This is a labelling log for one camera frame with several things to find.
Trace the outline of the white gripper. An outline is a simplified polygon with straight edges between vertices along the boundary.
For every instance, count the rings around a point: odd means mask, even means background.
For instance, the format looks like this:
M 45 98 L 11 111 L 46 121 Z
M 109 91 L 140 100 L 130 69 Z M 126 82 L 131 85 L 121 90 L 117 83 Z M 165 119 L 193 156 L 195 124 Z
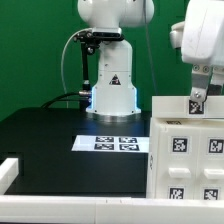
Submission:
M 204 102 L 208 86 L 209 95 L 221 95 L 224 87 L 224 0 L 190 0 L 185 20 L 171 27 L 170 40 L 173 48 L 181 49 L 182 61 L 194 64 L 190 99 Z M 210 66 L 215 66 L 212 77 Z

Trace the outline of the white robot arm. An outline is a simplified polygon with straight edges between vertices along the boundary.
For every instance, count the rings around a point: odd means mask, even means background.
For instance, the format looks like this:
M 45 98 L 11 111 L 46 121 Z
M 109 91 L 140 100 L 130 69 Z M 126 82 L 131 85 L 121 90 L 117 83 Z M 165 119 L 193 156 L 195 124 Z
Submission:
M 104 119 L 140 115 L 131 81 L 132 46 L 122 29 L 148 24 L 153 0 L 78 0 L 78 13 L 89 25 L 87 51 L 100 51 L 98 81 L 86 112 Z M 172 26 L 170 38 L 182 61 L 193 66 L 190 100 L 206 101 L 224 84 L 224 0 L 190 0 L 185 20 Z

